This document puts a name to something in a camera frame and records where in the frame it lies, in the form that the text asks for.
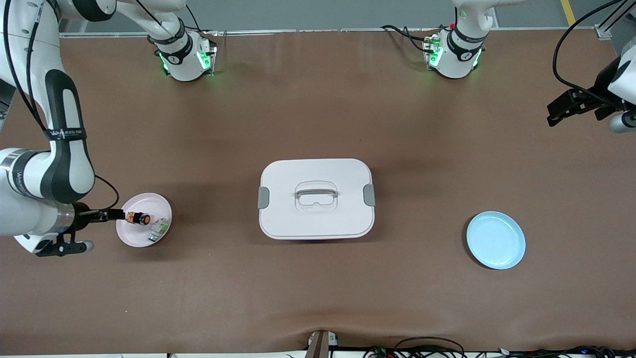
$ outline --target white storage box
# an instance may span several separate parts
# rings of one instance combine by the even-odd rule
[[[374,207],[371,171],[357,159],[273,162],[258,190],[261,229],[278,240],[359,238]]]

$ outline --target plate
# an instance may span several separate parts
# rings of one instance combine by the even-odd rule
[[[150,215],[150,225],[142,226],[138,224],[131,224],[126,220],[117,220],[116,228],[117,235],[120,239],[129,246],[132,247],[146,247],[159,242],[170,230],[172,224],[172,208],[170,203],[161,195],[147,192],[134,196],[128,200],[121,209],[128,213],[129,211],[147,213]],[[168,230],[161,235],[157,241],[150,241],[148,236],[152,232],[152,226],[159,218],[168,219]]]
[[[468,248],[482,264],[494,269],[509,269],[525,254],[525,236],[519,224],[497,211],[475,216],[466,231]]]

